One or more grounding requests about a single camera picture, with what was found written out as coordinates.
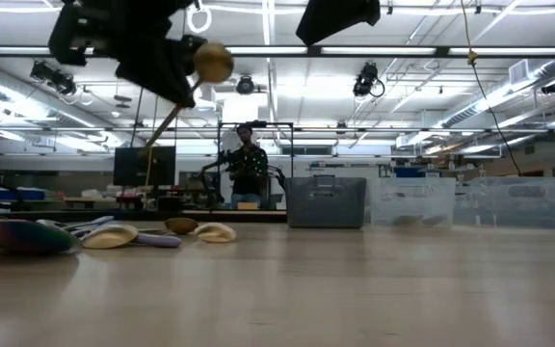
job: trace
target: black shirt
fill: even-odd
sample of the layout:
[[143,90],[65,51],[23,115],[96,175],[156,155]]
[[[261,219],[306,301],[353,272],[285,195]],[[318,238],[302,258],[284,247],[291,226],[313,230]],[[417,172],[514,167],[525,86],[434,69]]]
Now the black shirt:
[[235,161],[230,167],[231,172],[243,170],[244,174],[235,178],[232,194],[260,195],[260,179],[267,176],[267,153],[264,149],[253,146],[245,152],[241,147],[233,153]]

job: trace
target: man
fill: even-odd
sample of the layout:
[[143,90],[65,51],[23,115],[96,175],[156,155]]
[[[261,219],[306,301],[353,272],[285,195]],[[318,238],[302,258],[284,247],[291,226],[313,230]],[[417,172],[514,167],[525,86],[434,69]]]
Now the man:
[[267,179],[267,153],[251,141],[253,130],[247,124],[239,125],[237,135],[243,143],[233,153],[234,163],[229,168],[234,182],[230,208],[237,209],[239,202],[256,202],[260,205],[261,187]]

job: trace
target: clear plastic bin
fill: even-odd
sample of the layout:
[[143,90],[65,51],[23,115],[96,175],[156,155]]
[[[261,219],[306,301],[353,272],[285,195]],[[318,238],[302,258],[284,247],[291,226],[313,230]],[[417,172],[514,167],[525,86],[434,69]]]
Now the clear plastic bin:
[[555,177],[480,177],[458,187],[454,223],[555,230]]
[[288,226],[361,228],[366,188],[365,178],[287,178]]
[[451,227],[455,178],[378,178],[370,184],[372,223],[392,227]]

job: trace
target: wooden table surface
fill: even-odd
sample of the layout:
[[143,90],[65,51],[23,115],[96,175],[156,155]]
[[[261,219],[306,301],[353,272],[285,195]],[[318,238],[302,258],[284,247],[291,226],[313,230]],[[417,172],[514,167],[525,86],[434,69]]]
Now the wooden table surface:
[[0,346],[555,347],[555,232],[233,226],[224,245],[0,253]]

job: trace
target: monitor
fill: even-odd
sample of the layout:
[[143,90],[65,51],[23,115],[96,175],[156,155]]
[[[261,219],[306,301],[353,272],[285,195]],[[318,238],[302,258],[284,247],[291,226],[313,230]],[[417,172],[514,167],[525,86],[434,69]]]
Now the monitor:
[[[149,154],[142,155],[142,147],[115,149],[113,184],[120,186],[144,186],[147,183]],[[148,185],[173,185],[175,147],[153,147]]]

